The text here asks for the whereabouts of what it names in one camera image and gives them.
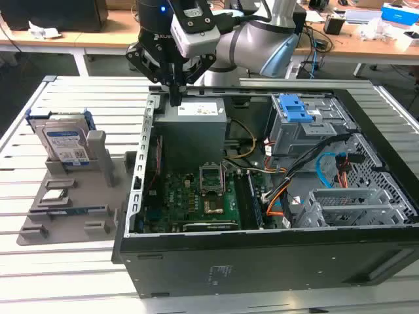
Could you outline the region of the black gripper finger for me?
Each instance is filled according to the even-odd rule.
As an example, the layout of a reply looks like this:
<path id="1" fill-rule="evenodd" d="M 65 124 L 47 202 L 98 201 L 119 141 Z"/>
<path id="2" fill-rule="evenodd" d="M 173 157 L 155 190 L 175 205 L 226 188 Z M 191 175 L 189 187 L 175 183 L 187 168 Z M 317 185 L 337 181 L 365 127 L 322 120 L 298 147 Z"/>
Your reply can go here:
<path id="1" fill-rule="evenodd" d="M 182 70 L 179 81 L 178 105 L 181 104 L 187 84 L 194 84 L 216 61 L 214 53 L 200 56 L 187 70 Z"/>
<path id="2" fill-rule="evenodd" d="M 126 51 L 127 60 L 151 82 L 159 82 L 168 92 L 170 105 L 179 106 L 179 83 L 176 81 L 175 62 L 162 44 L 132 44 Z"/>

